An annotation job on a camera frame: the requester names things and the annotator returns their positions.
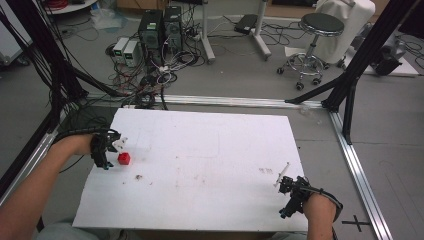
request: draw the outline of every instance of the motion capture device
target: motion capture device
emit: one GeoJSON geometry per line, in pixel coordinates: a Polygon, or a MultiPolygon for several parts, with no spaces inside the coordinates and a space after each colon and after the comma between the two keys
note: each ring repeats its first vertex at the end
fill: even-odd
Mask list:
{"type": "MultiPolygon", "coordinates": [[[[371,31],[372,25],[366,24],[356,37],[353,39],[351,46],[357,51],[364,42],[368,33],[371,31]]],[[[384,45],[380,48],[380,51],[372,59],[370,66],[380,76],[389,75],[398,66],[402,65],[399,59],[406,53],[405,42],[396,38],[394,33],[390,35],[384,45]]]]}
{"type": "Polygon", "coordinates": [[[295,212],[303,213],[303,203],[308,201],[312,193],[318,193],[324,197],[327,197],[336,205],[336,215],[334,221],[337,220],[341,211],[343,210],[343,204],[340,203],[333,195],[324,191],[322,188],[317,189],[311,187],[311,184],[305,178],[298,176],[297,181],[293,181],[292,178],[284,176],[280,181],[281,193],[290,192],[290,200],[287,205],[279,211],[281,218],[291,217],[295,212]]]}
{"type": "Polygon", "coordinates": [[[93,134],[93,139],[90,143],[91,158],[94,160],[96,166],[103,168],[104,170],[109,170],[110,167],[113,167],[113,164],[107,161],[106,151],[120,152],[126,140],[126,138],[121,140],[121,134],[116,130],[110,128],[87,128],[70,130],[59,133],[53,140],[52,145],[65,137],[82,134],[93,134]]]}

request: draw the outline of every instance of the aluminum rail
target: aluminum rail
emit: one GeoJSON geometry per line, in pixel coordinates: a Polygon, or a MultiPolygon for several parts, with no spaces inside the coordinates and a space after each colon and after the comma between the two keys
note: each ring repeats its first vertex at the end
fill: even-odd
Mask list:
{"type": "Polygon", "coordinates": [[[330,113],[330,118],[333,121],[340,145],[343,148],[346,162],[349,165],[349,169],[355,180],[356,187],[358,188],[358,192],[361,195],[362,202],[364,203],[365,209],[367,210],[377,238],[380,240],[393,239],[389,227],[387,226],[383,214],[381,213],[380,207],[378,206],[377,200],[374,197],[371,186],[368,183],[367,177],[365,176],[365,172],[362,169],[358,155],[356,155],[353,145],[349,145],[346,139],[343,137],[343,120],[340,118],[338,113],[330,113]]]}

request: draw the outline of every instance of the small white object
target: small white object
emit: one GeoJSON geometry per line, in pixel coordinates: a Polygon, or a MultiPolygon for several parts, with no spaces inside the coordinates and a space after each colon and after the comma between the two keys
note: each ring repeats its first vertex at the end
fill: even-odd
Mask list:
{"type": "Polygon", "coordinates": [[[164,74],[164,73],[169,73],[169,66],[163,66],[163,67],[159,67],[159,72],[161,73],[161,74],[164,74]]]}
{"type": "Polygon", "coordinates": [[[278,186],[278,184],[281,182],[281,180],[283,179],[284,174],[286,173],[286,171],[287,171],[287,169],[289,168],[289,166],[290,166],[290,162],[287,162],[286,167],[284,167],[283,171],[281,171],[281,173],[278,175],[278,179],[277,179],[277,181],[274,183],[274,187],[277,187],[277,186],[278,186]]]}
{"type": "Polygon", "coordinates": [[[124,150],[125,142],[128,140],[128,138],[121,138],[119,140],[116,140],[112,143],[112,146],[119,152],[122,153],[124,150]]]}

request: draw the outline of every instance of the white table surface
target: white table surface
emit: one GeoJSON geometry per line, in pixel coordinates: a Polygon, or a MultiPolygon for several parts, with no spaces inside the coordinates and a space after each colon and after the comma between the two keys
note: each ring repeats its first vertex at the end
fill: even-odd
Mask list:
{"type": "Polygon", "coordinates": [[[130,165],[93,167],[73,226],[306,231],[302,214],[280,218],[289,195],[273,186],[287,162],[303,176],[287,117],[119,109],[111,127],[130,165]]]}

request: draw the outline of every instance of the stool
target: stool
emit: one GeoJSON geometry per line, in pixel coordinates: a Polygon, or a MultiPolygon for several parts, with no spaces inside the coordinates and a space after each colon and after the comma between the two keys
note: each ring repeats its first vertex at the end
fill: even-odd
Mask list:
{"type": "MultiPolygon", "coordinates": [[[[316,76],[312,83],[318,85],[321,83],[322,70],[327,69],[328,65],[324,64],[318,57],[313,55],[319,36],[335,37],[343,33],[344,24],[337,18],[324,13],[310,13],[302,17],[299,27],[305,32],[314,34],[314,40],[309,45],[306,53],[296,53],[289,57],[284,66],[290,66],[293,70],[300,73],[299,81],[296,83],[296,89],[302,90],[303,76],[316,76]]],[[[284,66],[277,69],[277,73],[283,74],[284,66]]]]}

